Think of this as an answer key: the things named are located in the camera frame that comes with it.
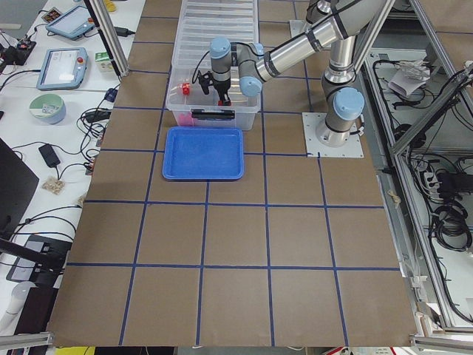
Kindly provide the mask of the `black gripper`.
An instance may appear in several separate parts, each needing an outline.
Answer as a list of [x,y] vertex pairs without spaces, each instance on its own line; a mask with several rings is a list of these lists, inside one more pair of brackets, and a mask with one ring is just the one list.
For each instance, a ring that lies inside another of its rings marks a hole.
[[231,70],[212,69],[213,86],[219,93],[219,100],[230,100],[228,91],[231,88]]

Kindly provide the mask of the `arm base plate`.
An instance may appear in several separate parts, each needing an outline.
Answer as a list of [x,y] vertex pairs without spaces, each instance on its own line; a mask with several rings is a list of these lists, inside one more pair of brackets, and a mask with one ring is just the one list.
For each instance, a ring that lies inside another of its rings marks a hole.
[[361,136],[356,124],[347,132],[328,128],[324,112],[303,112],[302,121],[307,156],[311,158],[363,158]]

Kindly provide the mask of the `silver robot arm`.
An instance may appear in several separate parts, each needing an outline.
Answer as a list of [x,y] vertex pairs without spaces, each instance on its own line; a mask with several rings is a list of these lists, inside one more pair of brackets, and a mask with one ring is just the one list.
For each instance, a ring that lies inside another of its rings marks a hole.
[[330,59],[322,75],[328,112],[316,128],[316,137],[325,146],[341,147],[365,105],[364,96],[352,85],[363,53],[355,47],[356,38],[364,27],[373,34],[382,26],[392,5],[392,1],[376,0],[310,1],[305,28],[272,50],[259,43],[214,38],[208,51],[211,68],[196,79],[205,94],[213,87],[220,103],[227,106],[231,69],[238,70],[240,92],[255,97],[265,83],[328,49]]

